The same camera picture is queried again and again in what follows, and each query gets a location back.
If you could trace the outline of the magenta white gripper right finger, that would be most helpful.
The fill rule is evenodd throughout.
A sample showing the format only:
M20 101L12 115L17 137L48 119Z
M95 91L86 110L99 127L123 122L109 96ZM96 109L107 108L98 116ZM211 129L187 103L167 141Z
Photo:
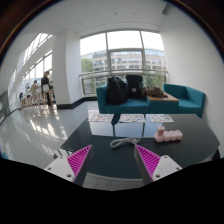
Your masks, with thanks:
M168 155L159 156L140 145L134 146L134 156L145 185L182 169Z

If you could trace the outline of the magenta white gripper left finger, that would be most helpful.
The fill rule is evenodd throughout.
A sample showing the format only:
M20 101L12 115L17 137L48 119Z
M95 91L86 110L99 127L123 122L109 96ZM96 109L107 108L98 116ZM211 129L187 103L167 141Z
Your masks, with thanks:
M82 186L93 157L93 146L88 145L68 157L59 156L45 171Z

